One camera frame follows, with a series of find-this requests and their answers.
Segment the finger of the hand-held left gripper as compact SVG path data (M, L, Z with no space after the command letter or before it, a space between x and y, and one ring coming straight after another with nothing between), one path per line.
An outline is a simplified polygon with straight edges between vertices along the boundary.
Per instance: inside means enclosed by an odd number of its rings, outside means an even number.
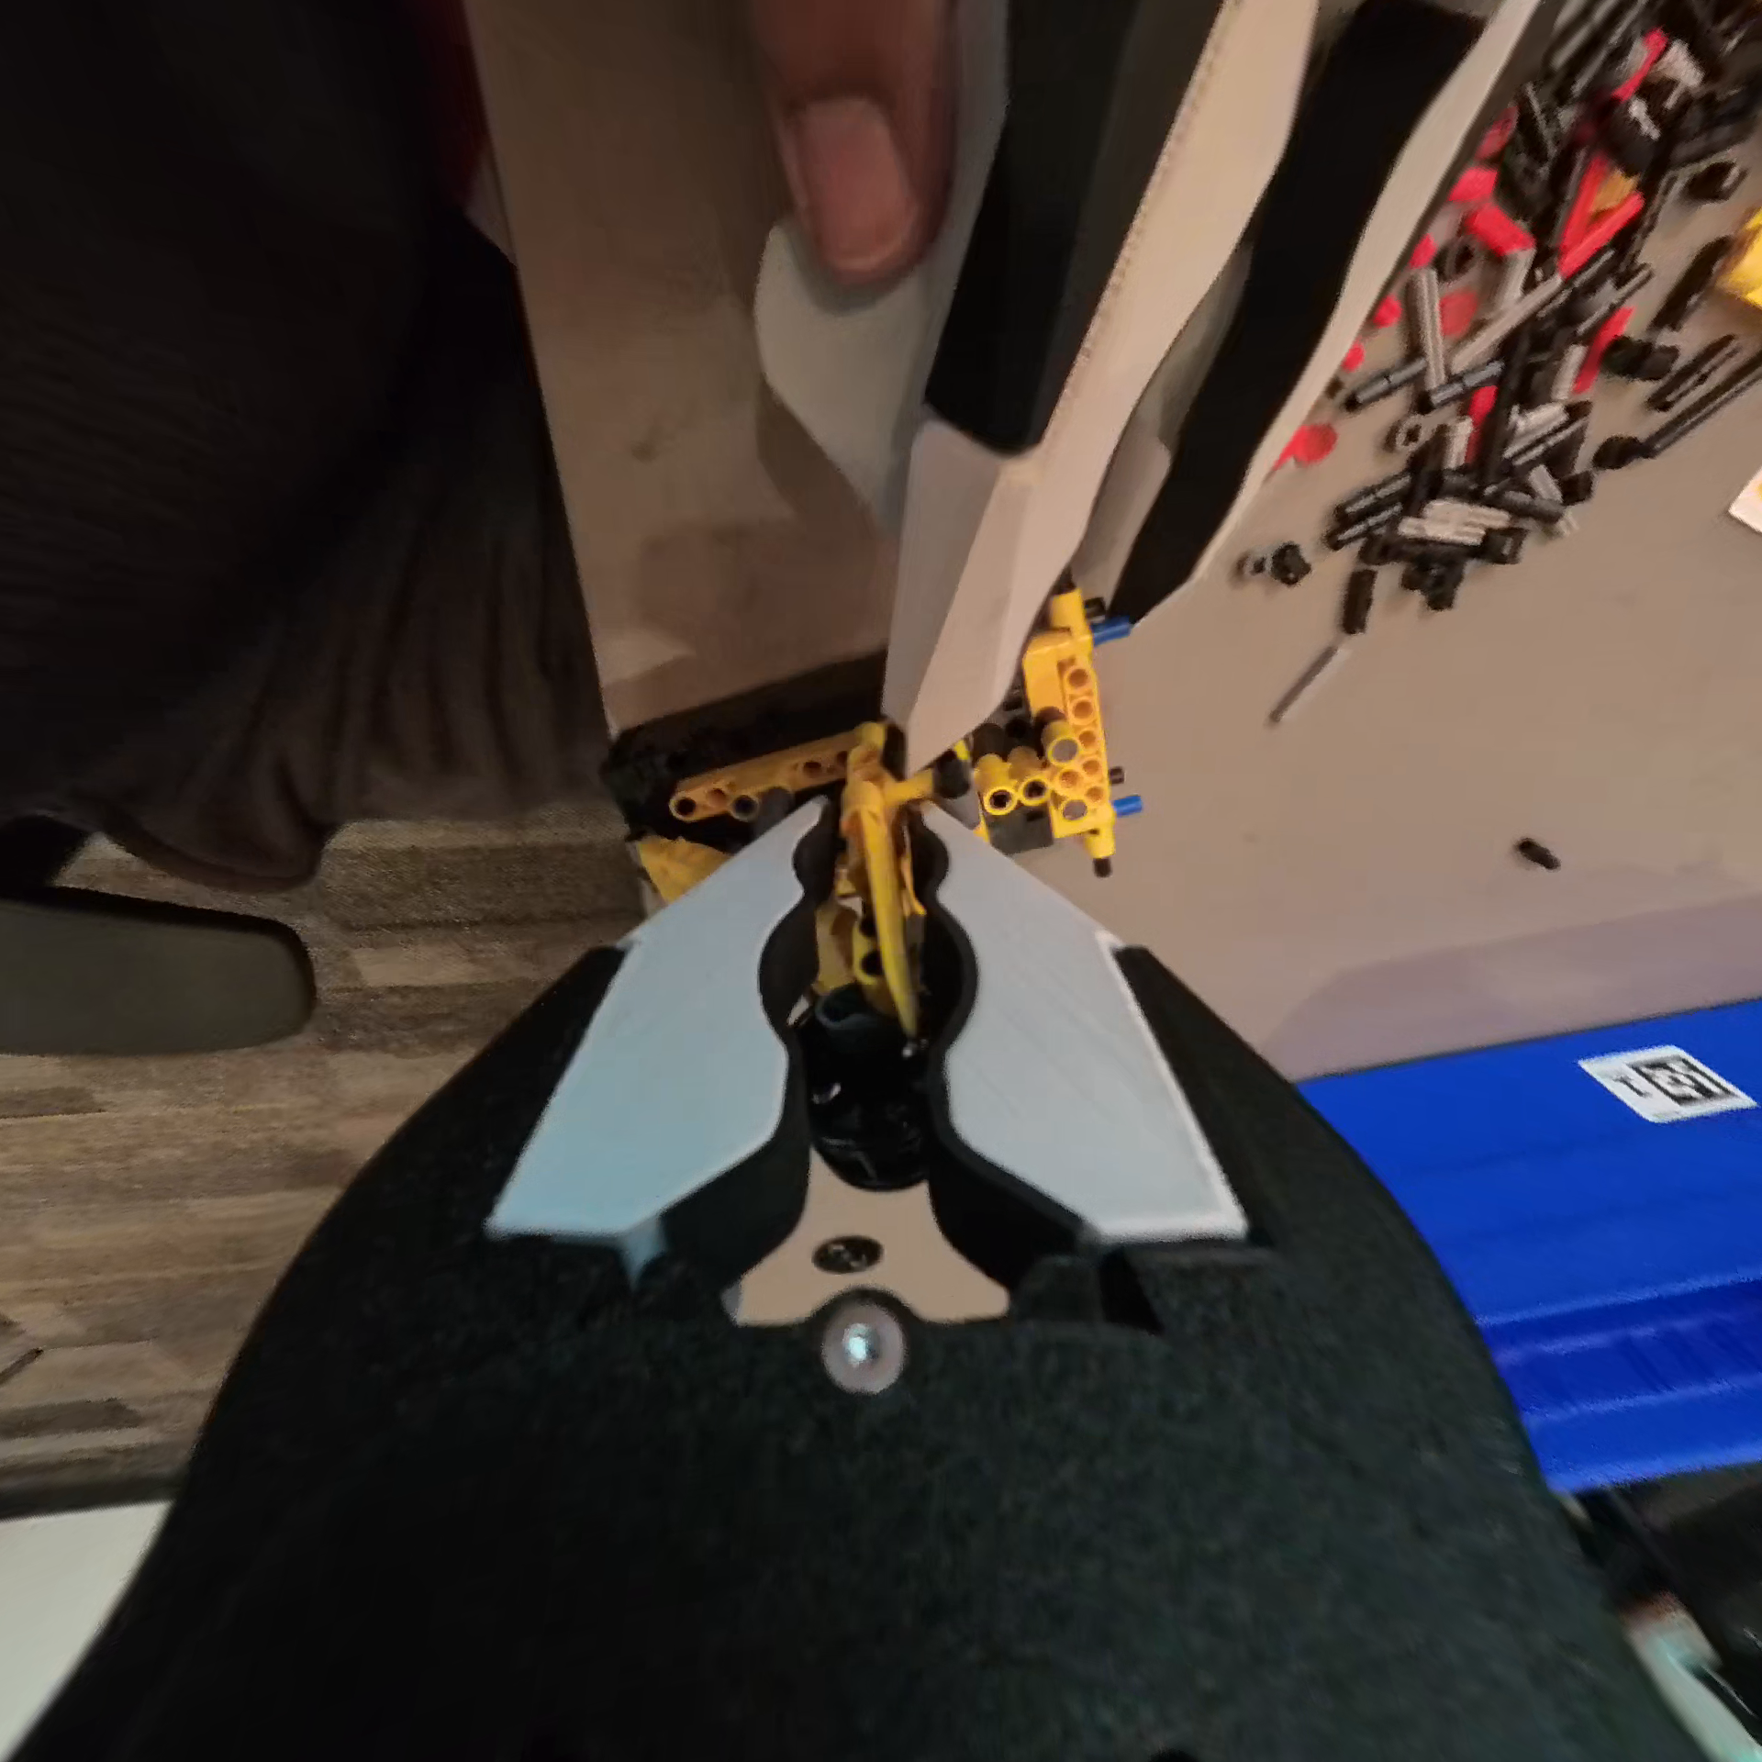
M1136 208L1043 440L998 455L932 418L910 450L884 712L915 763L1003 698L1116 447L1237 253L1292 132L1317 3L1207 3L1199 77Z
M1228 547L1371 301L1443 204L1546 6L1360 3L1301 100L1259 209L1249 273L1185 409L1112 609L1147 619Z

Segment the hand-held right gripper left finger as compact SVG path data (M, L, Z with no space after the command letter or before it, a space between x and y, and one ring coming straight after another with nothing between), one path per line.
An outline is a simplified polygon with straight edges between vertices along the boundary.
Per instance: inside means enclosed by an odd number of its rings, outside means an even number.
M670 1253L737 1286L802 1221L809 1131L792 1009L842 845L809 799L622 938L487 1216L498 1240Z

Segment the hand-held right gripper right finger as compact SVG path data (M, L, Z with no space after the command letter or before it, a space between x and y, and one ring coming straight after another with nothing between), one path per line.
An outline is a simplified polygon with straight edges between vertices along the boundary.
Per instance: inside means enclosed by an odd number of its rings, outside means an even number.
M955 958L930 1054L952 1151L1084 1246L1244 1241L1126 945L943 807L918 812L918 850L927 951Z

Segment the black yellow toy brick base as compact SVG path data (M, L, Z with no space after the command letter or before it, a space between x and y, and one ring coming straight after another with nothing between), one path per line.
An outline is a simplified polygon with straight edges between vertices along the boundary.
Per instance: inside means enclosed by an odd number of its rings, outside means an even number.
M1094 650L1131 634L1101 600L1063 578L1030 628L994 710L932 771L962 781L943 806L1004 854L1076 840L1112 873L1116 824L1138 809L1110 758ZM605 779L662 896L659 845L735 852L783 799L832 800L863 726L879 720L879 656L837 663L777 686L617 733Z

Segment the black toy wheel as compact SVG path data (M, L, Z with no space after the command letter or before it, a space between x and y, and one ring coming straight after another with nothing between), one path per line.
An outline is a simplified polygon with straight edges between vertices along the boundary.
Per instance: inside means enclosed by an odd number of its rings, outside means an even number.
M926 1042L858 983L820 993L796 1023L811 1144L850 1186L906 1190L946 1164L933 1131Z

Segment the person's left hand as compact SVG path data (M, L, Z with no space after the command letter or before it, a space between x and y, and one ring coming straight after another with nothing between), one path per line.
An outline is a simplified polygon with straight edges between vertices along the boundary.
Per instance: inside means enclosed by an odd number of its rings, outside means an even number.
M933 246L952 189L959 56L948 1L750 1L763 100L800 230L846 289Z

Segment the pile of loose toy pieces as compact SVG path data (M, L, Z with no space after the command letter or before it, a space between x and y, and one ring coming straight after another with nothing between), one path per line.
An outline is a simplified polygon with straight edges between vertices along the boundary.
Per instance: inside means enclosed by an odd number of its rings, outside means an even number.
M1371 301L1339 372L1292 433L1266 481L1296 472L1296 445L1380 407L1394 418L1398 472L1325 514L1320 538L1229 530L1189 587L1288 587L1314 549L1371 545L1463 581L1484 557L1474 524L1438 524L1436 506L1503 479L1511 409L1551 334L1582 328L1601 284L1632 294L1645 273L1617 258L1675 189L1757 117L1757 3L1544 3L1546 42L1509 69L1509 99L1468 135L1443 204Z

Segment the grey toy axle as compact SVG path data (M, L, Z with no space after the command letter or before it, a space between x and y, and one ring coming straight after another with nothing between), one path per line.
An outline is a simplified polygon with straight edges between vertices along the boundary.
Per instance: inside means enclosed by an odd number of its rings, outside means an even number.
M1340 638L1333 643L1324 645L1314 658L1301 668L1301 672L1283 687L1283 691L1272 703L1264 726L1272 730L1283 728L1292 715L1301 710L1301 706L1315 693L1315 689L1328 680L1334 671L1339 671L1360 648L1356 638Z

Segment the nested blue plastic bins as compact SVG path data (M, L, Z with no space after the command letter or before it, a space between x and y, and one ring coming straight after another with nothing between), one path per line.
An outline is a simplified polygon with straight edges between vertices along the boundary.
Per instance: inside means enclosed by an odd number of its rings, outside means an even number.
M1298 1086L1436 1253L1556 1490L1760 1457L1760 1109L1656 1125L1579 1070L1657 1044L1760 1103L1756 998Z

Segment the white printed tag sticker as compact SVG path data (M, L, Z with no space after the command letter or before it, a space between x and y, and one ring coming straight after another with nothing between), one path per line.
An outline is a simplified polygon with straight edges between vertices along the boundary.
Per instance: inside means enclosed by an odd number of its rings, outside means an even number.
M1598 1053L1577 1068L1656 1125L1757 1107L1736 1081L1678 1044Z

